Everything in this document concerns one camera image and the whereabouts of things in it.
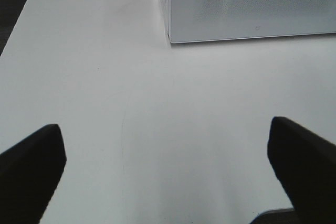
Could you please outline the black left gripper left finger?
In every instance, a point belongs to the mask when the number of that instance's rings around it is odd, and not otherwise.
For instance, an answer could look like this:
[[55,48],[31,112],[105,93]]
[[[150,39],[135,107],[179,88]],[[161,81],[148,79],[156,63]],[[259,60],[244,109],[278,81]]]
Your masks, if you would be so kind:
[[1,153],[1,223],[39,223],[66,161],[57,124],[43,126]]

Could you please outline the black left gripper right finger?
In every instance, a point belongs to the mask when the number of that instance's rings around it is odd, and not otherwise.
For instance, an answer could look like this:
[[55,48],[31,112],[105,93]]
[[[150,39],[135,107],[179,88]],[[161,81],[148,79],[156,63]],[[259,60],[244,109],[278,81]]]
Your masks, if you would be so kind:
[[276,116],[267,156],[301,223],[335,223],[334,144]]

